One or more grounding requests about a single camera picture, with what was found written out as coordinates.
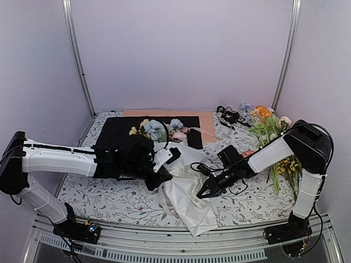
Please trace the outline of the cream printed ribbon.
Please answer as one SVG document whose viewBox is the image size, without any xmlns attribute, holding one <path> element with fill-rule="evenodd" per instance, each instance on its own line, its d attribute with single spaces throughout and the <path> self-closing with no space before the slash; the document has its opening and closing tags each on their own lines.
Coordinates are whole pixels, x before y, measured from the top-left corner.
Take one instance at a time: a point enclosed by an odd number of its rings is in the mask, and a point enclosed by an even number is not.
<svg viewBox="0 0 351 263">
<path fill-rule="evenodd" d="M 193 224 L 213 217 L 213 208 L 206 199 L 197 198 L 204 176 L 187 165 L 169 172 L 173 178 L 159 188 L 160 205 L 169 215 Z"/>
</svg>

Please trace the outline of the bouquet of fake flowers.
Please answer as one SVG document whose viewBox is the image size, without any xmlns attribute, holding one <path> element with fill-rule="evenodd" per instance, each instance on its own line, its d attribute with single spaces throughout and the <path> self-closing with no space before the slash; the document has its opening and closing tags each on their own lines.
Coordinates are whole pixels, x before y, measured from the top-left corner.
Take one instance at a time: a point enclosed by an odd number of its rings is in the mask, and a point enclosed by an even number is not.
<svg viewBox="0 0 351 263">
<path fill-rule="evenodd" d="M 144 119 L 138 126 L 129 130 L 129 136 L 141 135 L 153 142 L 187 142 L 190 129 L 179 119 L 171 119 L 169 123 L 156 119 Z"/>
</svg>

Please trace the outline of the white wrapping paper sheet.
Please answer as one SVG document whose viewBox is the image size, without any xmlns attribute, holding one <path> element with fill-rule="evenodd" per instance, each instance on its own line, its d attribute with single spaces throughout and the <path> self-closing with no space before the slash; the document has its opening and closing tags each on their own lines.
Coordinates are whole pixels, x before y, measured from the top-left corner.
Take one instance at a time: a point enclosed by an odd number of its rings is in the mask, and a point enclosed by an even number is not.
<svg viewBox="0 0 351 263">
<path fill-rule="evenodd" d="M 163 165 L 173 176 L 159 188 L 164 210 L 181 219 L 194 237 L 216 229 L 218 224 L 211 201 L 196 196 L 205 182 L 205 176 L 190 168 L 192 163 L 203 161 L 206 155 L 182 143 L 170 142 L 167 147 L 177 148 L 180 157 Z"/>
</svg>

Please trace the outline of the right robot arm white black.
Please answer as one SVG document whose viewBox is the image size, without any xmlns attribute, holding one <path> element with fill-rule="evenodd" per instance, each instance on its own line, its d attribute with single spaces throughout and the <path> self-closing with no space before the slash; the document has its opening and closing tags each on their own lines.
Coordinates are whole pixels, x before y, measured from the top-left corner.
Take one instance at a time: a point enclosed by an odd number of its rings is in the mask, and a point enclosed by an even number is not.
<svg viewBox="0 0 351 263">
<path fill-rule="evenodd" d="M 287 238 L 295 239 L 304 231 L 303 220 L 310 216 L 321 194 L 333 153 L 334 143 L 330 133 L 318 124 L 300 119 L 247 157 L 239 154 L 234 146 L 226 147 L 217 154 L 222 168 L 208 168 L 198 163 L 195 171 L 207 176 L 207 180 L 196 196 L 199 199 L 218 197 L 238 180 L 254 177 L 283 159 L 295 156 L 301 164 L 302 181 L 291 213 L 294 219 L 283 230 Z"/>
</svg>

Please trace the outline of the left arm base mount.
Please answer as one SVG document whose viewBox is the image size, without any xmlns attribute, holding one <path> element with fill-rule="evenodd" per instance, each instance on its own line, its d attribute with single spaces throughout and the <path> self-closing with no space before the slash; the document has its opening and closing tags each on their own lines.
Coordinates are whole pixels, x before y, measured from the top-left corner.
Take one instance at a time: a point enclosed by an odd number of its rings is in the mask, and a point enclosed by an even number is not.
<svg viewBox="0 0 351 263">
<path fill-rule="evenodd" d="M 85 223 L 76 221 L 72 206 L 64 203 L 67 209 L 66 220 L 59 224 L 54 224 L 53 233 L 74 241 L 81 241 L 90 244 L 97 244 L 101 227 L 98 223 L 88 220 Z"/>
</svg>

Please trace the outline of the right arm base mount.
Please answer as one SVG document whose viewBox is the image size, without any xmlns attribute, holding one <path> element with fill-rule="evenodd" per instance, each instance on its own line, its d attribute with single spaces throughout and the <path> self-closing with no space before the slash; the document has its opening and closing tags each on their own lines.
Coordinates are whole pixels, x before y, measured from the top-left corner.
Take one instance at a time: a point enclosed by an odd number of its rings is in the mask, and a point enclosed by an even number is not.
<svg viewBox="0 0 351 263">
<path fill-rule="evenodd" d="M 311 234 L 309 220 L 301 219 L 291 213 L 287 223 L 265 228 L 262 236 L 268 241 L 268 244 L 283 243 L 300 238 L 298 242 L 282 246 L 285 255 L 295 258 L 301 256 L 305 251 Z"/>
</svg>

